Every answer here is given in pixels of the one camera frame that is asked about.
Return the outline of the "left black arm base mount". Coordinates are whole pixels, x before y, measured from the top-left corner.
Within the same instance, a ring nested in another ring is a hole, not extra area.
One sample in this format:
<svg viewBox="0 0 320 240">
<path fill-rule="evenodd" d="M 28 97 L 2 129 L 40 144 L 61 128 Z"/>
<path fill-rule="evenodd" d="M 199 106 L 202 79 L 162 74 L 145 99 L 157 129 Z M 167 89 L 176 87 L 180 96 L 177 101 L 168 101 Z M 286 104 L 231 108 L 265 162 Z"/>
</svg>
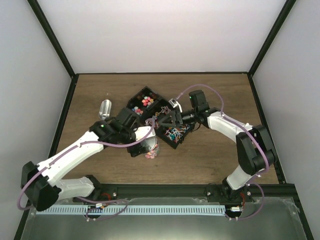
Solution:
<svg viewBox="0 0 320 240">
<path fill-rule="evenodd" d="M 95 187 L 91 194 L 83 196 L 83 198 L 90 201 L 110 201 L 115 199 L 113 192 L 110 184 L 101 184 Z"/>
</svg>

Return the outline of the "black three-compartment candy tray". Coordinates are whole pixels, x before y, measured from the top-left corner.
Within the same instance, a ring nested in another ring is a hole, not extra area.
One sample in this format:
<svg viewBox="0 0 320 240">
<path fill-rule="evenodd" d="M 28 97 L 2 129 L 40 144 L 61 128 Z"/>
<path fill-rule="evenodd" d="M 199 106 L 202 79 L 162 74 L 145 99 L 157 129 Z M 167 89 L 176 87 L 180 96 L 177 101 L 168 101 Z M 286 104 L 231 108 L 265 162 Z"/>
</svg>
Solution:
<svg viewBox="0 0 320 240">
<path fill-rule="evenodd" d="M 127 103 L 127 108 L 134 111 L 140 122 L 149 118 L 155 119 L 155 133 L 170 147 L 176 149 L 185 137 L 194 129 L 194 125 L 185 124 L 180 127 L 166 127 L 159 124 L 159 120 L 169 114 L 174 108 L 168 100 L 145 86 L 135 94 Z"/>
</svg>

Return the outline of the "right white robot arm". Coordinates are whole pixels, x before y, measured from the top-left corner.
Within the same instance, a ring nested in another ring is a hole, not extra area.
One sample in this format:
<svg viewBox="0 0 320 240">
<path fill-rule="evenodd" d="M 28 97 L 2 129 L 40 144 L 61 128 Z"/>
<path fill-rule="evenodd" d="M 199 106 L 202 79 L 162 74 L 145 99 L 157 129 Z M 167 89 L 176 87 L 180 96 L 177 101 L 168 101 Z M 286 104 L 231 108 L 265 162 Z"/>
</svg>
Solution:
<svg viewBox="0 0 320 240">
<path fill-rule="evenodd" d="M 223 113 L 220 108 L 211 108 L 202 90 L 189 93 L 191 109 L 183 111 L 177 99 L 171 99 L 173 110 L 159 119 L 167 128 L 199 123 L 217 131 L 236 144 L 238 166 L 222 181 L 223 198 L 229 202 L 240 196 L 240 189 L 261 173 L 269 170 L 278 161 L 278 155 L 268 130 L 263 125 L 242 123 Z"/>
</svg>

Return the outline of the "metal candy scoop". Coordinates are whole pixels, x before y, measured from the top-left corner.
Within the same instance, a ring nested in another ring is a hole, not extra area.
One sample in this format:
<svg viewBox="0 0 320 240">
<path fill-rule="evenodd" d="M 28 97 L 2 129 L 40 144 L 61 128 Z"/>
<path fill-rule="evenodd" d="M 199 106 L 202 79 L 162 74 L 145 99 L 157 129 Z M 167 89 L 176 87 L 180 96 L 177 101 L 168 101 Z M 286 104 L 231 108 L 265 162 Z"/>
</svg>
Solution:
<svg viewBox="0 0 320 240">
<path fill-rule="evenodd" d="M 112 102 L 109 99 L 105 99 L 101 102 L 98 111 L 98 117 L 100 120 L 106 120 L 111 115 Z"/>
</svg>

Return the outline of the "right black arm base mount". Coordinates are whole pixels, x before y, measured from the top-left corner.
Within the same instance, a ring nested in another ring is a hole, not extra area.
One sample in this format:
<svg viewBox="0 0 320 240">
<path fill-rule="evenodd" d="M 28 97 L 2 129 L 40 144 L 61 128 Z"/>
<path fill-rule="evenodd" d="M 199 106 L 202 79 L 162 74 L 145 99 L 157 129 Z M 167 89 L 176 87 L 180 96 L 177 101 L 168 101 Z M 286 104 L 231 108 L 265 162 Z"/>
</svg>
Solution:
<svg viewBox="0 0 320 240">
<path fill-rule="evenodd" d="M 205 186 L 204 194 L 209 202 L 219 202 L 221 204 L 240 204 L 243 201 L 245 203 L 252 201 L 252 197 L 247 194 L 245 187 L 231 190 L 223 184 L 209 183 Z"/>
</svg>

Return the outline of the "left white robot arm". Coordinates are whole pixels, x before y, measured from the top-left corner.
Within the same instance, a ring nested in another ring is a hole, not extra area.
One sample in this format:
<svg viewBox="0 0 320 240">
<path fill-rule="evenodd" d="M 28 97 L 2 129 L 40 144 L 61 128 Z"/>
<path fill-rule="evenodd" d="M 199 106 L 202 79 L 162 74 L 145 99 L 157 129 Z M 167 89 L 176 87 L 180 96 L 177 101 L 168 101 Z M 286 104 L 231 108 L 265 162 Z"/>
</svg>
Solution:
<svg viewBox="0 0 320 240">
<path fill-rule="evenodd" d="M 57 201 L 78 198 L 92 204 L 99 203 L 102 185 L 93 176 L 64 179 L 64 176 L 91 156 L 108 147 L 126 148 L 132 157 L 148 152 L 146 140 L 155 138 L 155 120 L 145 125 L 129 108 L 117 116 L 96 121 L 77 141 L 56 155 L 37 164 L 28 162 L 22 167 L 21 195 L 39 212 Z"/>
</svg>

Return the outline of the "clear glass jar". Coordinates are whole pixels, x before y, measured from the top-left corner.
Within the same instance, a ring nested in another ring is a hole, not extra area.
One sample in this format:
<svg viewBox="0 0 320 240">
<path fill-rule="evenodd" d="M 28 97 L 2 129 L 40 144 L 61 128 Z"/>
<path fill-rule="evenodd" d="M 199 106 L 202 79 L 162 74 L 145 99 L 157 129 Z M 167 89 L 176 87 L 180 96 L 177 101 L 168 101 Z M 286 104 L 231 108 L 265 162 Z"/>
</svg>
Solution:
<svg viewBox="0 0 320 240">
<path fill-rule="evenodd" d="M 157 157 L 159 155 L 159 150 L 160 150 L 160 146 L 159 146 L 159 141 L 157 138 L 157 148 L 150 151 L 150 152 L 145 153 L 144 156 L 147 159 L 154 159 L 155 157 Z"/>
</svg>

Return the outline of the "round metal jar lid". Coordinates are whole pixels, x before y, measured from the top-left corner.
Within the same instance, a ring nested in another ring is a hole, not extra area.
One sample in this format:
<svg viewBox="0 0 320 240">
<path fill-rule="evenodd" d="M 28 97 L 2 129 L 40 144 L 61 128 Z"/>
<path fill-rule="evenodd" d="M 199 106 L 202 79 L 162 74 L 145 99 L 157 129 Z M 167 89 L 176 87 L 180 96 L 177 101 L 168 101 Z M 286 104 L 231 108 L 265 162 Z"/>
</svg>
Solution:
<svg viewBox="0 0 320 240">
<path fill-rule="evenodd" d="M 146 138 L 140 142 L 141 146 L 145 148 L 146 152 L 151 152 L 158 147 L 157 137 Z"/>
</svg>

